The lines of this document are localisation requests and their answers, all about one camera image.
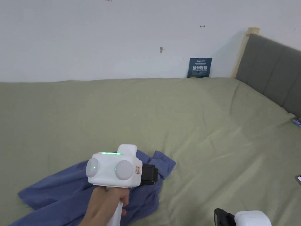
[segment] bed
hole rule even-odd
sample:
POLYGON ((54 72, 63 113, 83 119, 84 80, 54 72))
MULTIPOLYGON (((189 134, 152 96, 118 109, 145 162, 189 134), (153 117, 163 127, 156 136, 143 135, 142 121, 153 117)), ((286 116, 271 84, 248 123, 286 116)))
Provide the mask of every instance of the bed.
POLYGON ((21 189, 123 143, 177 162, 132 225, 214 225, 215 208, 299 225, 301 54, 258 31, 233 78, 0 83, 2 225, 31 211, 21 189))

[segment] white device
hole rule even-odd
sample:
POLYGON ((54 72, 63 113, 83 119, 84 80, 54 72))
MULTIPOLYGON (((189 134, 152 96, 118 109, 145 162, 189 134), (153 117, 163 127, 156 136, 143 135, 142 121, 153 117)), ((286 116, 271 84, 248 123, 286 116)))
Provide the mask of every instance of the white device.
POLYGON ((236 226, 272 226, 270 219, 259 210, 240 211, 235 214, 236 226))
MULTIPOLYGON (((142 162, 136 157, 138 148, 122 144, 117 153, 99 152, 92 155, 86 166, 88 182, 93 185, 110 187, 136 187, 141 183, 142 162)), ((122 202, 107 226, 119 226, 122 202)))

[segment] round button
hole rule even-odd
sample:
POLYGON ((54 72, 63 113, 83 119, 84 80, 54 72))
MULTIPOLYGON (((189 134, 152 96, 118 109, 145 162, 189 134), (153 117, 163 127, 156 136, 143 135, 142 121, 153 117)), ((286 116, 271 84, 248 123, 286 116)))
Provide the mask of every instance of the round button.
POLYGON ((87 177, 94 177, 98 171, 99 163, 97 159, 90 159, 86 166, 86 175, 87 177))
POLYGON ((126 160, 117 163, 115 167, 115 174, 119 180, 127 180, 133 175, 133 165, 126 160))

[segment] hand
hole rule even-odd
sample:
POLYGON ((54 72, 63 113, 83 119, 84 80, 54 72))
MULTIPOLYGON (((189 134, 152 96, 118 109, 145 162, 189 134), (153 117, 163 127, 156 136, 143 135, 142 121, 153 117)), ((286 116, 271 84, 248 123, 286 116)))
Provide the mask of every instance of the hand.
POLYGON ((97 187, 93 190, 86 214, 79 226, 106 226, 119 201, 126 206, 129 203, 129 190, 127 188, 113 187, 106 191, 105 187, 97 187))

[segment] phone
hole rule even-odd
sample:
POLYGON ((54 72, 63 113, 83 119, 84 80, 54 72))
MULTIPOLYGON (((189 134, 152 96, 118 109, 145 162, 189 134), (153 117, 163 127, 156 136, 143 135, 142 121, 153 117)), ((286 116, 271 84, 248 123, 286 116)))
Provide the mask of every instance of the phone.
POLYGON ((301 184, 301 176, 296 176, 296 180, 301 184))

